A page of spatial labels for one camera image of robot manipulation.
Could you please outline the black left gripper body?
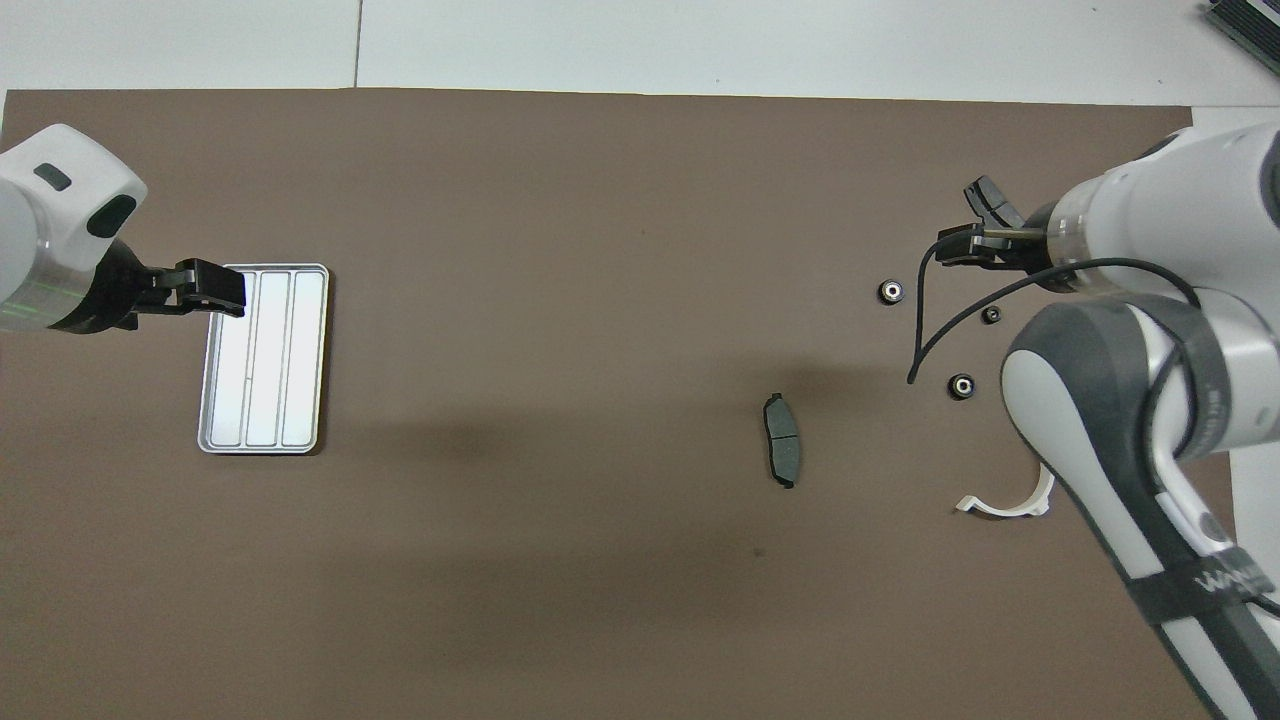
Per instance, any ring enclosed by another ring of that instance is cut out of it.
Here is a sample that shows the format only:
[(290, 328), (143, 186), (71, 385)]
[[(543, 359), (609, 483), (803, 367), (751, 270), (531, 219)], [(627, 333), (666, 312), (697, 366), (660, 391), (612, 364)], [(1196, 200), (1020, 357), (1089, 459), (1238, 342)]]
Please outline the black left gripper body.
[(95, 268), (90, 290), (79, 305), (61, 319), (61, 329), (72, 334), (99, 333), (95, 313), (109, 307), (151, 314), (150, 268), (127, 243), (114, 240)]

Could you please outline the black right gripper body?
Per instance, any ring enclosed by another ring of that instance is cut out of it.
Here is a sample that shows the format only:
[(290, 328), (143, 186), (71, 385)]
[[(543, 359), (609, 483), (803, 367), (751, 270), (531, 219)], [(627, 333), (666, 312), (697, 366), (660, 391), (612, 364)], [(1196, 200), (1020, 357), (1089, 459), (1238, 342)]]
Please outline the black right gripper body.
[(1076, 273), (1064, 270), (1055, 264), (1043, 236), (991, 236), (989, 242), (995, 247), (996, 258), (1001, 260), (998, 269), (1023, 272), (1025, 275), (1021, 281), (1001, 288), (1004, 293), (1016, 292), (1032, 284), (1052, 293), (1076, 292), (1073, 286)]

